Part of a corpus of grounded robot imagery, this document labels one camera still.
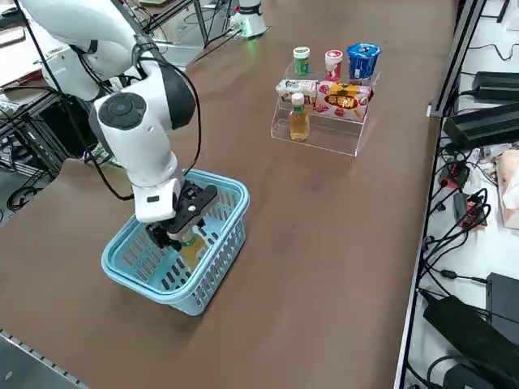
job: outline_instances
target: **table surface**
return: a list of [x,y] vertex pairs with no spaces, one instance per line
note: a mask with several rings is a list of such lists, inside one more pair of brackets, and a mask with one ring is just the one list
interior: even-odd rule
[[[67,161],[0,234],[0,326],[91,388],[390,387],[423,222],[450,0],[264,2],[272,29],[188,70],[202,102],[198,168],[251,193],[247,240],[206,312],[115,284],[101,252],[133,212]],[[308,26],[319,23],[319,33]],[[270,126],[292,48],[383,47],[357,159],[280,142]],[[195,123],[171,135],[190,162]],[[109,175],[121,181],[120,172]]]

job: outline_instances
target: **snack package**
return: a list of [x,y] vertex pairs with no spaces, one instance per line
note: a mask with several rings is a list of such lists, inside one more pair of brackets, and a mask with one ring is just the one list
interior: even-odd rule
[[370,87],[322,81],[317,86],[314,111],[332,118],[362,121],[373,97]]
[[519,229],[519,151],[507,150],[497,164],[503,225]]
[[284,79],[276,86],[279,97],[291,103],[294,93],[302,93],[305,96],[305,105],[315,105],[317,97],[317,80],[309,79]]

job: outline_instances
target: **white shelf surface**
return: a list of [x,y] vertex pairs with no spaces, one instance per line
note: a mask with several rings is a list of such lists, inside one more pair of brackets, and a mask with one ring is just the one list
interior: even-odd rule
[[[474,155],[470,157],[469,161],[475,163]],[[444,165],[444,162],[439,158],[435,171],[442,165]],[[491,167],[491,165],[480,166],[483,169]],[[435,187],[432,193],[435,193],[439,188],[437,179],[435,179]],[[507,229],[503,226],[497,188],[484,177],[481,171],[471,169],[469,180],[463,189],[464,193],[470,195],[481,188],[487,188],[488,203],[491,205],[491,213],[487,218],[488,226],[472,230],[469,233],[466,244],[442,257],[435,265],[435,268],[438,270],[454,270],[459,276],[487,278],[490,273],[494,272],[519,280],[519,230]],[[440,194],[433,199],[431,207],[434,207],[451,190],[451,188],[443,188]],[[439,239],[456,222],[452,197],[445,202],[445,207],[447,208],[445,211],[436,211],[432,214],[429,219],[427,235],[432,235]],[[459,237],[441,251],[455,246],[462,239],[463,237]],[[487,290],[484,284],[470,280],[446,280],[436,274],[435,277],[452,295],[457,296],[464,303],[483,309],[487,308]],[[422,278],[419,287],[430,289],[434,293],[444,294],[429,275],[425,275]],[[459,353],[423,317],[423,312],[426,308],[427,302],[421,295],[418,296],[409,352],[409,363],[424,378],[427,376],[427,369],[433,361],[445,355]],[[434,383],[442,383],[445,373],[454,365],[455,362],[453,361],[439,364],[433,371],[432,381]],[[406,382],[418,383],[409,372],[406,373]]]
[[[503,23],[496,19],[481,18],[475,29],[469,47],[479,47],[494,44],[501,54],[507,57],[514,43],[519,43],[519,31],[507,29],[507,22],[512,12],[512,0],[504,17]],[[497,16],[500,13],[504,0],[487,0],[482,15]],[[490,46],[484,49],[468,49],[461,71],[477,73],[478,71],[503,71],[519,73],[519,46],[513,49],[513,56],[509,61],[501,61],[495,48]],[[460,75],[460,92],[472,89],[472,75]],[[476,101],[472,96],[460,96],[457,102],[457,112],[467,113],[469,109],[485,109],[496,107],[499,104]]]

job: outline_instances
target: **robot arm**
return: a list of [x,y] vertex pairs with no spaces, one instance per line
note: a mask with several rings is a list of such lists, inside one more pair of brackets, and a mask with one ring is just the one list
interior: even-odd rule
[[[140,57],[165,62],[157,47],[140,35],[135,21],[129,16],[125,19],[117,0],[22,0],[22,3],[31,17],[54,37],[88,51],[99,62],[112,63],[105,70],[105,79],[137,66]],[[64,92],[77,91],[74,94],[83,97],[81,93],[88,88],[82,88],[78,80],[93,81],[83,77],[82,66],[72,69],[64,66],[62,62],[69,61],[67,56],[77,58],[69,49],[48,63]],[[150,223],[171,220],[177,214],[184,176],[169,149],[165,132],[189,123],[195,112],[195,100],[172,66],[152,61],[139,65],[143,80],[95,100],[90,124],[98,139],[127,170],[137,219]]]

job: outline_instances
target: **blue plastic basket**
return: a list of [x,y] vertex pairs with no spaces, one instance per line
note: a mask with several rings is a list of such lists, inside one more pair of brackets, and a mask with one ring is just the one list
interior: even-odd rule
[[191,170],[187,178],[204,188],[218,188],[218,201],[194,227],[208,245],[203,258],[189,272],[172,248],[159,249],[149,239],[145,224],[135,216],[103,251],[101,263],[109,278],[189,315],[201,314],[245,242],[244,216],[249,206],[247,188],[240,182]]

